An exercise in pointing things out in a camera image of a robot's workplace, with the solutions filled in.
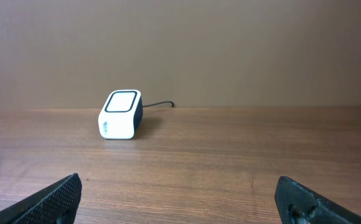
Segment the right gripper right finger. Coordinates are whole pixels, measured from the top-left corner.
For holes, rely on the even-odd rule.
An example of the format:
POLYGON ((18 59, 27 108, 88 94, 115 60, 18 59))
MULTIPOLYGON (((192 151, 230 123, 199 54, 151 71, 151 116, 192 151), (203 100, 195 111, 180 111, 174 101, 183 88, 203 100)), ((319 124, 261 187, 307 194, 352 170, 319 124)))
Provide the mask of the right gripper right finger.
POLYGON ((274 199, 282 223, 361 224, 361 216, 286 176, 279 178, 274 199))

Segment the white barcode scanner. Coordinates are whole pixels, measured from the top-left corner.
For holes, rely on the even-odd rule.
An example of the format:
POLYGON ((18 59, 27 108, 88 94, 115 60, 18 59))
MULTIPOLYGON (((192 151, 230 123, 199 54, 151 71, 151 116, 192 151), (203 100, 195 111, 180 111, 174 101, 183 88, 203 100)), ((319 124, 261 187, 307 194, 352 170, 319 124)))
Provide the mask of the white barcode scanner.
POLYGON ((143 102, 138 90, 110 93, 99 116, 98 128, 105 139, 132 139, 143 118, 143 102))

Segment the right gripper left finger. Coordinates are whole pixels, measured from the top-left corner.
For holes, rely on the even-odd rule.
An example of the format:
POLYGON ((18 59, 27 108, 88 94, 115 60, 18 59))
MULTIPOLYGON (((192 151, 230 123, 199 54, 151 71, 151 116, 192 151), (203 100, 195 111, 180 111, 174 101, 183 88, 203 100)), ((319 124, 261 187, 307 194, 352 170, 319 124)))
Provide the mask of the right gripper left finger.
POLYGON ((77 173, 0 211, 0 224, 73 224, 82 197, 77 173))

